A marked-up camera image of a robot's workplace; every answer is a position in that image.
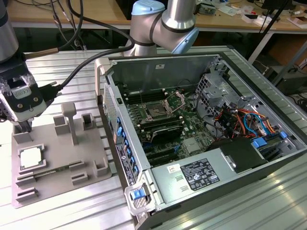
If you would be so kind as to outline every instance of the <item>motherboard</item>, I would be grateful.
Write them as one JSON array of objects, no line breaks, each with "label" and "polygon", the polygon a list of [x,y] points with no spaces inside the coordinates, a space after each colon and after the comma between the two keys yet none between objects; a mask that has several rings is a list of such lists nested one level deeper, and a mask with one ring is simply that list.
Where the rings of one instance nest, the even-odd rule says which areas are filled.
[{"label": "motherboard", "polygon": [[196,113],[193,101],[185,94],[178,89],[162,90],[151,96],[139,93],[126,103],[152,166],[202,153],[214,141]]}]

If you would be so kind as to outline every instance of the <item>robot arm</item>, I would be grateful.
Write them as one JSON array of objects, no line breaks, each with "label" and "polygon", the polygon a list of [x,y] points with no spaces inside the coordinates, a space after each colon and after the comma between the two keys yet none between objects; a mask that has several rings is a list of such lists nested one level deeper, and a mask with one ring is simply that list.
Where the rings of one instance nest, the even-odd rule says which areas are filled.
[{"label": "robot arm", "polygon": [[169,0],[164,4],[154,0],[139,0],[132,10],[130,35],[135,40],[125,56],[156,54],[156,44],[172,54],[187,52],[199,33],[195,26],[195,0]]},{"label": "robot arm", "polygon": [[0,0],[0,122],[16,122],[30,132],[28,120],[42,114],[58,92],[52,84],[38,87]]}]

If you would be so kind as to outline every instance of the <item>blue clip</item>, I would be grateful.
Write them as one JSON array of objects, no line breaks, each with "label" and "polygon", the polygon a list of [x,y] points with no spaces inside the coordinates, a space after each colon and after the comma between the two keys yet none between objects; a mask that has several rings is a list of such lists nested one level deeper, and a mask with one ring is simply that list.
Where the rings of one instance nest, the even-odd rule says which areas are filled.
[{"label": "blue clip", "polygon": [[134,170],[135,174],[138,176],[139,175],[139,169],[136,165],[133,167],[133,170]]},{"label": "blue clip", "polygon": [[123,131],[123,127],[119,127],[117,130],[117,136],[121,136],[122,131]]},{"label": "blue clip", "polygon": [[132,199],[137,200],[146,196],[144,189],[138,189],[131,193]]},{"label": "blue clip", "polygon": [[264,146],[266,144],[267,144],[267,142],[263,138],[257,138],[257,139],[254,139],[254,141],[253,141],[253,145],[256,148],[259,148],[259,147]]},{"label": "blue clip", "polygon": [[128,140],[125,140],[125,146],[127,146],[127,148],[129,147],[129,142],[128,142]]},{"label": "blue clip", "polygon": [[132,156],[132,151],[130,148],[127,149],[127,154],[128,154],[128,157],[130,158]]},{"label": "blue clip", "polygon": [[135,159],[134,159],[134,157],[131,157],[130,164],[131,164],[132,166],[134,166],[134,164],[135,164]]},{"label": "blue clip", "polygon": [[282,137],[282,139],[285,139],[288,137],[288,135],[283,131],[281,131],[279,135]]}]

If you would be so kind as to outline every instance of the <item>wooden table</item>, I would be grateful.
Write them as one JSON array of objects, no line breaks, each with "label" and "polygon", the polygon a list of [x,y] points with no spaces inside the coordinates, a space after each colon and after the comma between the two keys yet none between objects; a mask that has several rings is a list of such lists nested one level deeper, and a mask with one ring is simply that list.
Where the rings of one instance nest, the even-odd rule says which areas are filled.
[{"label": "wooden table", "polygon": [[[61,1],[65,9],[67,9],[65,6],[65,1]],[[252,5],[257,14],[261,14],[264,11],[259,6],[249,3],[246,0],[243,0],[237,5]],[[71,28],[70,24],[59,10],[58,5],[55,4],[55,6],[63,28]],[[79,12],[80,7],[78,0],[72,1],[72,6],[77,12]],[[111,24],[119,29],[130,29],[130,21],[125,18],[115,0],[83,0],[83,6],[84,15],[87,17]],[[23,5],[11,0],[8,6],[8,13],[14,27],[56,28],[52,13],[47,10],[42,10],[34,6]],[[288,17],[289,16],[281,16],[281,20],[273,25],[272,29],[266,34],[262,42],[255,50],[254,54],[250,57],[249,61],[253,62],[256,59],[269,39],[275,33],[307,34],[307,30],[302,30],[290,23],[287,20]],[[243,21],[240,15],[229,16],[221,11],[216,11],[215,16],[197,15],[196,18],[196,26],[199,27],[200,31],[258,33],[260,29],[260,26],[254,23],[246,23]],[[83,28],[101,29],[102,27],[84,22]]]}]

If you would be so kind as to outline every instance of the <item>aluminum extrusion table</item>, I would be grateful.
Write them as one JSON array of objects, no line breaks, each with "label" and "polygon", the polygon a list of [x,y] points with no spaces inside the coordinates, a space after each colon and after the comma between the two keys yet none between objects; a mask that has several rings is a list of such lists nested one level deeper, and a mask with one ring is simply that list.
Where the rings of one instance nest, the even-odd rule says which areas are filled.
[{"label": "aluminum extrusion table", "polygon": [[[233,54],[225,46],[212,49]],[[84,59],[98,51],[62,52],[28,61],[39,86],[61,83]],[[240,56],[233,56],[240,65]],[[0,124],[0,228],[1,229],[134,229],[122,187],[109,150],[94,93],[94,64],[80,71],[62,91],[63,95],[36,118],[34,126],[52,122],[60,104],[75,102],[77,117],[90,112],[97,121],[107,151],[112,177],[19,209],[11,206],[11,131],[9,122]],[[307,229],[307,155],[291,162],[267,178],[243,187],[171,221],[156,230]]]}]

